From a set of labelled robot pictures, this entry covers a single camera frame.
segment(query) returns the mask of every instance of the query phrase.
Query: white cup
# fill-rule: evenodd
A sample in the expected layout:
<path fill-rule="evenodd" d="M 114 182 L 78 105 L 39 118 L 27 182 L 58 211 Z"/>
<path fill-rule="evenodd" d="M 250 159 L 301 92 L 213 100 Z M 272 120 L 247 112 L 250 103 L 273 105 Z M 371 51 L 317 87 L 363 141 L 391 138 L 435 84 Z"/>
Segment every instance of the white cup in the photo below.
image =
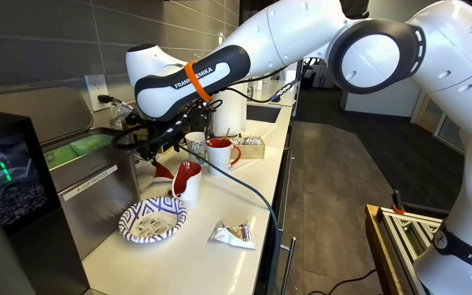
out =
<path fill-rule="evenodd" d="M 235 159 L 231 161 L 231 149 L 235 149 Z M 206 141 L 208 161 L 217 169 L 227 172 L 240 157 L 240 151 L 226 138 L 209 138 Z M 222 175 L 219 171 L 209 167 L 211 175 Z"/>
<path fill-rule="evenodd" d="M 242 93 L 247 93 L 247 84 L 231 85 Z M 213 136 L 235 136 L 245 130 L 247 100 L 235 92 L 222 90 L 213 95 L 213 100 L 221 100 L 216 112 L 211 113 Z"/>
<path fill-rule="evenodd" d="M 201 131 L 186 133 L 185 143 L 186 143 L 186 149 L 190 149 L 191 152 L 196 152 L 203 159 L 206 157 L 204 133 L 201 133 Z M 190 152 L 188 152 L 188 161 L 203 164 L 201 159 L 198 159 L 196 156 L 193 156 Z"/>
<path fill-rule="evenodd" d="M 201 166 L 191 161 L 180 162 L 172 179 L 172 195 L 180 198 L 186 208 L 193 208 L 199 202 Z"/>

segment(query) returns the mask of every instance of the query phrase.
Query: white container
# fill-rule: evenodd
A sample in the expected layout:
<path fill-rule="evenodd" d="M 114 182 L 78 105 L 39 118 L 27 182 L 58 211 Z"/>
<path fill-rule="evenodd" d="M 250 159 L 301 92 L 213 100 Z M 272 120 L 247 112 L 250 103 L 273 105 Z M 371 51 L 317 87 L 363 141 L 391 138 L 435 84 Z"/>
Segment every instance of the white container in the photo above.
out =
<path fill-rule="evenodd" d="M 231 85 L 231 89 L 249 95 L 247 84 Z M 232 90 L 217 92 L 213 95 L 213 100 L 221 100 L 222 103 L 211 116 L 211 133 L 214 136 L 235 136 L 242 133 L 247 120 L 247 100 Z"/>

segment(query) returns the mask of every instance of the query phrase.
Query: red mug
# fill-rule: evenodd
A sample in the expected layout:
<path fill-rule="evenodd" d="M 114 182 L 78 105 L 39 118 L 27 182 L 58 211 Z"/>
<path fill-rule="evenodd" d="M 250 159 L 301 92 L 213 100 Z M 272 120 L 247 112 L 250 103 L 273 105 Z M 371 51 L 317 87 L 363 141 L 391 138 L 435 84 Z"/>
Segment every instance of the red mug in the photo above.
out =
<path fill-rule="evenodd" d="M 235 157 L 231 161 L 231 149 L 235 149 Z M 240 149 L 226 138 L 209 138 L 206 141 L 208 161 L 221 171 L 229 171 L 240 157 Z"/>
<path fill-rule="evenodd" d="M 199 202 L 201 166 L 191 161 L 180 162 L 172 180 L 172 195 L 178 197 L 186 208 L 193 208 Z"/>

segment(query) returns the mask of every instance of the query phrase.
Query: black cable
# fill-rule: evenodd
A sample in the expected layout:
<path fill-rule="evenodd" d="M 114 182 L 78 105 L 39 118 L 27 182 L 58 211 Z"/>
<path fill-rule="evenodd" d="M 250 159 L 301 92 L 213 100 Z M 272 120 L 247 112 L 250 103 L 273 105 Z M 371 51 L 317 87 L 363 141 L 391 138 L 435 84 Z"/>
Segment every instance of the black cable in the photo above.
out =
<path fill-rule="evenodd" d="M 253 192 L 267 207 L 268 213 L 270 213 L 270 218 L 272 218 L 272 223 L 273 223 L 273 252 L 272 252 L 272 261 L 276 261 L 276 256 L 278 256 L 278 249 L 280 249 L 280 223 L 278 223 L 278 218 L 275 216 L 273 213 L 273 208 L 272 205 L 267 202 L 267 198 L 258 192 L 255 190 L 253 187 L 250 187 L 249 184 L 232 177 L 231 174 L 221 171 L 217 166 L 211 164 L 209 161 L 206 161 L 204 157 L 201 157 L 199 154 L 186 149 L 186 146 L 180 144 L 180 148 L 190 154 L 193 154 L 194 157 L 198 157 L 199 161 L 206 162 L 209 167 L 216 169 L 219 174 L 222 174 L 224 177 L 231 179 L 232 182 L 249 189 L 250 192 Z M 273 270 L 268 274 L 268 282 L 272 282 L 275 277 L 273 277 Z"/>
<path fill-rule="evenodd" d="M 253 77 L 253 79 L 247 79 L 247 80 L 237 80 L 237 82 L 234 82 L 234 84 L 231 84 L 231 85 L 247 84 L 247 82 L 253 82 L 253 80 L 263 80 L 263 79 L 267 79 L 267 77 L 272 77 L 272 75 L 281 72 L 283 69 L 285 69 L 285 67 L 276 69 L 276 71 L 273 71 L 273 72 L 270 72 L 270 74 L 267 74 L 267 75 L 260 75 L 260 77 Z"/>
<path fill-rule="evenodd" d="M 229 89 L 226 89 L 226 90 L 235 92 L 235 93 L 239 93 L 240 97 L 244 97 L 244 98 L 249 100 L 249 102 L 268 103 L 268 102 L 281 97 L 281 95 L 283 95 L 285 92 L 288 92 L 294 84 L 298 84 L 298 80 L 291 80 L 291 82 L 281 85 L 278 90 L 275 90 L 275 92 L 273 92 L 268 98 L 265 98 L 265 100 L 255 100 L 253 97 L 249 97 L 249 95 L 239 92 L 237 89 L 231 89 L 231 87 L 229 87 Z"/>
<path fill-rule="evenodd" d="M 222 105 L 221 100 L 214 100 L 211 103 L 208 103 L 203 110 L 204 112 L 214 112 L 216 108 L 219 108 Z M 190 107 L 185 115 L 181 115 L 178 125 L 181 125 L 185 120 L 191 118 L 193 116 L 193 110 L 196 110 L 196 105 Z M 127 128 L 127 130 L 122 130 L 119 131 L 114 138 L 113 138 L 113 146 L 116 149 L 127 149 L 127 151 L 132 151 L 132 149 L 140 149 L 140 148 L 147 148 L 150 144 L 160 144 L 163 141 L 165 136 L 168 136 L 172 131 L 170 130 L 175 130 L 178 125 L 173 125 L 173 126 L 168 126 L 167 131 L 157 134 L 155 138 L 150 138 L 150 139 L 145 139 L 145 141 L 134 141 L 134 143 L 121 143 L 122 139 L 126 139 L 126 136 L 132 134 L 134 131 L 137 130 L 144 130 L 147 128 L 152 121 L 135 121 L 137 126 L 132 126 L 132 128 Z"/>
<path fill-rule="evenodd" d="M 324 292 L 321 292 L 321 290 L 311 290 L 311 292 L 308 292 L 308 295 L 332 295 L 332 292 L 334 292 L 337 287 L 340 287 L 340 285 L 344 285 L 344 284 L 350 284 L 350 282 L 365 280 L 365 279 L 367 279 L 368 275 L 371 275 L 373 272 L 376 272 L 376 269 L 368 270 L 368 272 L 363 274 L 362 277 L 340 280 L 340 282 L 337 282 L 337 284 L 329 290 L 329 293 L 324 293 Z"/>

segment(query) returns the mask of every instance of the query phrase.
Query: kitchen counter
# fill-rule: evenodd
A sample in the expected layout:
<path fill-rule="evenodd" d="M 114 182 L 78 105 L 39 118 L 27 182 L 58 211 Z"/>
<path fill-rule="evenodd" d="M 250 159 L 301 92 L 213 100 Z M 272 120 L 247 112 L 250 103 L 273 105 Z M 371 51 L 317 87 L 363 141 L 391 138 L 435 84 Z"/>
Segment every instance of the kitchen counter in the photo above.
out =
<path fill-rule="evenodd" d="M 265 82 L 257 98 L 267 98 L 281 84 Z M 296 87 L 288 90 L 280 103 L 263 105 L 280 108 L 275 123 L 245 121 L 244 136 L 262 136 L 265 157 L 240 159 L 231 169 L 231 175 L 257 189 L 270 203 L 294 95 Z M 175 174 L 186 154 L 167 151 L 157 159 Z M 168 192 L 168 182 L 152 182 L 154 169 L 149 164 L 137 166 L 140 198 Z M 217 221 L 226 225 L 247 221 L 255 249 L 209 241 Z M 83 267 L 90 287 L 109 295 L 249 295 L 253 292 L 267 223 L 268 211 L 257 195 L 226 177 L 209 175 L 203 167 L 199 203 L 186 213 L 186 221 L 172 238 L 155 244 L 132 244 L 113 233 L 86 256 Z"/>

